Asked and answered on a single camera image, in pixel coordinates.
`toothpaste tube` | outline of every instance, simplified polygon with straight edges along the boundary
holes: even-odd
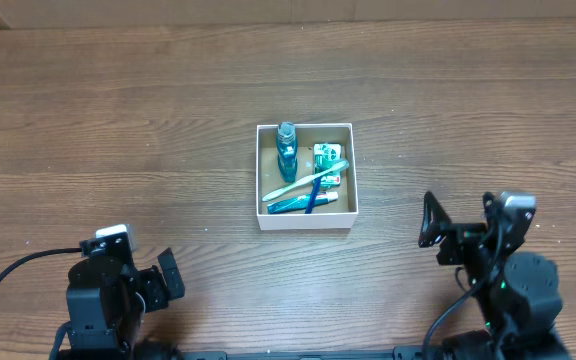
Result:
[[[339,194],[335,191],[319,193],[315,198],[315,206],[328,204],[339,198]],[[310,194],[297,196],[296,198],[278,201],[276,203],[268,204],[269,214],[281,214],[287,211],[304,210],[308,207]]]

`white box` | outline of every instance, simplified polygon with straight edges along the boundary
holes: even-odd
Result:
[[[270,202],[261,201],[267,193],[288,184],[283,181],[277,164],[277,125],[258,125],[256,197],[259,228],[261,230],[350,229],[359,214],[352,124],[295,124],[295,127],[299,143],[297,179],[311,175],[313,172],[313,145],[324,142],[341,144],[342,156],[348,160],[350,166],[342,173],[341,186],[328,189],[328,191],[337,191],[339,199],[315,207],[312,214],[304,214],[303,210],[285,214],[268,214],[269,203],[310,194],[312,185],[297,188]]]

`wooden table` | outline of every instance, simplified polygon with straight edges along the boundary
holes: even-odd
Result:
[[[262,233],[255,125],[352,122],[360,214]],[[0,271],[131,223],[186,298],[143,335],[232,353],[418,344],[461,293],[416,244],[423,193],[476,221],[485,191],[539,208],[576,357],[576,20],[0,32]],[[0,359],[46,358],[74,255],[0,286]],[[474,301],[435,340],[483,328]]]

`blue bottle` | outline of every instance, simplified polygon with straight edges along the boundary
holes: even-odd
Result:
[[[282,122],[277,128],[277,163],[281,177],[287,183],[297,177],[297,131],[295,125]]]

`wood grain surface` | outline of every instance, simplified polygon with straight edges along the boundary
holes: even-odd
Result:
[[[255,125],[352,122],[359,217],[262,233]],[[539,207],[576,357],[576,20],[0,32],[0,271],[131,223],[187,296],[142,334],[232,353],[418,344],[459,295],[416,245],[422,197],[476,221],[485,191]],[[0,286],[0,359],[46,358],[75,255]],[[473,301],[435,336],[483,328]]]

